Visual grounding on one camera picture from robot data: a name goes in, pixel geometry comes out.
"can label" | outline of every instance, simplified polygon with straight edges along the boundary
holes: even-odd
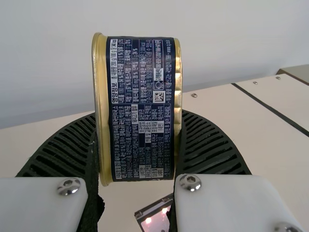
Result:
[[[175,61],[173,38],[108,37],[114,181],[173,178]]]

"silver bolt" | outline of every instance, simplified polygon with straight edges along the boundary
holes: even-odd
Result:
[[[281,222],[276,225],[275,232],[302,232],[302,230],[292,224]]]
[[[81,187],[81,182],[77,178],[67,178],[58,184],[57,192],[59,195],[68,196],[77,192]]]
[[[189,190],[191,192],[197,191],[202,187],[201,180],[196,176],[192,174],[185,174],[183,175],[180,180],[180,186],[183,189]]]

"barcode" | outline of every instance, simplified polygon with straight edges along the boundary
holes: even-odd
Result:
[[[165,91],[153,91],[153,103],[165,103]]]

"white wall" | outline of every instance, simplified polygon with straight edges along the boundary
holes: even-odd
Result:
[[[308,9],[307,0],[3,0],[0,128],[92,110],[97,31],[178,38],[186,91],[309,63]]]

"canned food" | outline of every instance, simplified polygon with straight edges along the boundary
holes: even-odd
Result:
[[[174,178],[182,123],[179,41],[96,33],[92,67],[102,185]]]

